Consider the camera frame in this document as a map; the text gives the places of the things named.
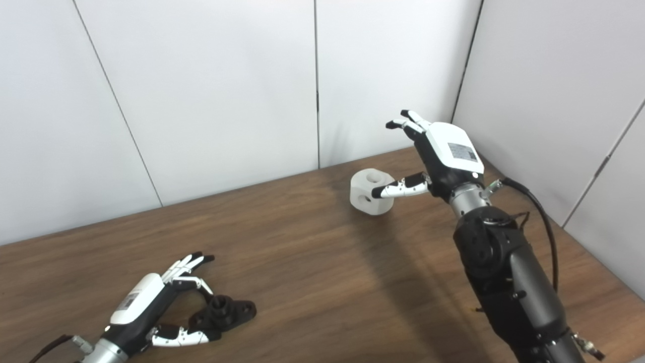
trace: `white cube block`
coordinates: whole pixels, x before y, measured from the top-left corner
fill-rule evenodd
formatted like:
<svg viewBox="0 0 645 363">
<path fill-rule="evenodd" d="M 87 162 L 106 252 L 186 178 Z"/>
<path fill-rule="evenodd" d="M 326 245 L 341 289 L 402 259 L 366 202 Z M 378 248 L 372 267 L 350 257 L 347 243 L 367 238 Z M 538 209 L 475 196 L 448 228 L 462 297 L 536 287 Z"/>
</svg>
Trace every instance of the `white cube block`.
<svg viewBox="0 0 645 363">
<path fill-rule="evenodd" d="M 394 204 L 393 198 L 372 198 L 372 189 L 394 182 L 388 173 L 377 169 L 364 169 L 352 176 L 350 203 L 359 211 L 377 216 L 389 211 Z"/>
</svg>

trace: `black fingertip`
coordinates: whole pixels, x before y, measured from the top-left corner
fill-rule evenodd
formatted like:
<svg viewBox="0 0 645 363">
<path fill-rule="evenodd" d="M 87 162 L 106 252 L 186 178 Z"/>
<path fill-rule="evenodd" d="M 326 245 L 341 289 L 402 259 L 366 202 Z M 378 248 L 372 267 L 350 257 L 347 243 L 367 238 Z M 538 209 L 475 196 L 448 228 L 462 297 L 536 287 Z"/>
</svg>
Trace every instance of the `black fingertip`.
<svg viewBox="0 0 645 363">
<path fill-rule="evenodd" d="M 396 122 L 394 122 L 394 121 L 390 121 L 390 122 L 388 122 L 388 123 L 386 123 L 386 124 L 385 124 L 385 127 L 386 127 L 387 129 L 393 130 L 393 129 L 398 129 L 398 128 L 400 128 L 400 127 L 401 127 L 401 125 L 399 125 L 398 123 L 396 123 Z"/>
<path fill-rule="evenodd" d="M 381 193 L 383 192 L 383 189 L 385 189 L 385 187 L 376 187 L 372 189 L 372 198 L 381 199 Z"/>
</svg>

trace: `wooden table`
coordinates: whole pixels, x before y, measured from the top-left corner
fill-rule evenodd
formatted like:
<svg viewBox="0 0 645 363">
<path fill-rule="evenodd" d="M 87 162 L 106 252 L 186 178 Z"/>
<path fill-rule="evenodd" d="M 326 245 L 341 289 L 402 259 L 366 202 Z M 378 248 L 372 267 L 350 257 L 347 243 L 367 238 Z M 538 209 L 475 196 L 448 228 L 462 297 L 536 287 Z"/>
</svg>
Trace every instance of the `wooden table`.
<svg viewBox="0 0 645 363">
<path fill-rule="evenodd" d="M 368 167 L 395 178 L 422 170 L 405 149 L 0 247 L 0 361 L 26 363 L 63 333 L 95 342 L 141 277 L 203 251 L 216 260 L 196 275 L 216 293 L 253 300 L 257 317 L 218 342 L 153 348 L 134 362 L 515 362 L 473 312 L 450 208 L 428 195 L 363 214 L 349 185 Z M 486 181 L 496 177 L 489 168 Z M 533 210 L 513 190 L 493 203 Z M 526 234 L 550 275 L 533 215 Z M 607 362 L 645 355 L 644 302 L 562 229 L 555 234 L 570 325 Z M 187 293 L 162 321 L 186 325 L 202 305 Z M 40 362 L 80 357 L 67 343 Z"/>
</svg>

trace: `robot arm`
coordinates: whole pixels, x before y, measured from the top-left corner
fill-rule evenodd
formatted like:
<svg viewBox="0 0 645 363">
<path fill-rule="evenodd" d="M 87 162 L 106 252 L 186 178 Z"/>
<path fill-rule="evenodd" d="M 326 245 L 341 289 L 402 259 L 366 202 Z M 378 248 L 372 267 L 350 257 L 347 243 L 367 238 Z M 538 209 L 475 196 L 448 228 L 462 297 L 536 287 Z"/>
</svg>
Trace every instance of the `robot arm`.
<svg viewBox="0 0 645 363">
<path fill-rule="evenodd" d="M 491 205 L 489 197 L 502 183 L 484 188 L 484 165 L 466 133 L 413 111 L 401 114 L 409 120 L 393 120 L 386 127 L 400 128 L 414 141 L 428 174 L 374 188 L 372 196 L 427 190 L 450 204 L 458 219 L 453 239 L 466 276 L 491 327 L 520 363 L 584 363 L 576 344 L 604 358 L 569 329 L 564 307 L 514 217 Z"/>
<path fill-rule="evenodd" d="M 190 275 L 213 260 L 213 256 L 196 252 L 176 261 L 163 275 L 146 275 L 114 311 L 110 325 L 95 347 L 88 349 L 87 342 L 77 339 L 77 345 L 85 347 L 86 356 L 81 362 L 123 363 L 150 346 L 179 347 L 212 342 L 220 339 L 222 332 L 255 317 L 253 302 L 214 296 L 203 279 Z M 188 329 L 158 324 L 175 298 L 188 290 L 200 292 L 207 303 L 189 319 Z"/>
</svg>

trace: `wire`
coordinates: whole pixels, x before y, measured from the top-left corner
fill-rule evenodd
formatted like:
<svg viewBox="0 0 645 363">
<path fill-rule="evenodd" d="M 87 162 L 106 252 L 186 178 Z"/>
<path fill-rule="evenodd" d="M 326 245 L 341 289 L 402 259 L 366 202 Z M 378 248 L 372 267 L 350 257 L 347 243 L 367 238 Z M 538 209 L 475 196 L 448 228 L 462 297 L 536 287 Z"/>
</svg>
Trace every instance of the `wire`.
<svg viewBox="0 0 645 363">
<path fill-rule="evenodd" d="M 39 360 L 43 355 L 49 353 L 50 350 L 57 346 L 60 346 L 62 343 L 65 343 L 72 337 L 73 335 L 61 335 L 60 337 L 56 338 L 53 342 L 47 344 L 43 349 L 41 349 L 40 352 L 38 352 L 38 354 L 29 361 L 29 363 L 35 363 L 36 360 Z"/>
<path fill-rule="evenodd" d="M 542 221 L 544 222 L 544 227 L 546 228 L 546 235 L 549 237 L 549 244 L 551 245 L 551 264 L 553 267 L 552 284 L 553 284 L 553 289 L 557 293 L 558 279 L 560 275 L 559 268 L 558 268 L 558 250 L 557 250 L 557 246 L 555 245 L 555 236 L 553 235 L 553 229 L 551 228 L 551 222 L 549 221 L 549 217 L 546 215 L 546 212 L 544 211 L 544 208 L 542 208 L 542 205 L 540 204 L 540 202 L 533 195 L 533 193 L 531 193 L 531 191 L 528 190 L 527 187 L 523 186 L 522 184 L 520 184 L 519 182 L 511 178 L 503 179 L 502 184 L 508 185 L 509 187 L 527 196 L 531 200 L 531 202 L 533 202 L 533 204 L 535 205 L 535 208 L 537 209 L 538 213 L 540 213 L 540 216 L 542 217 Z"/>
</svg>

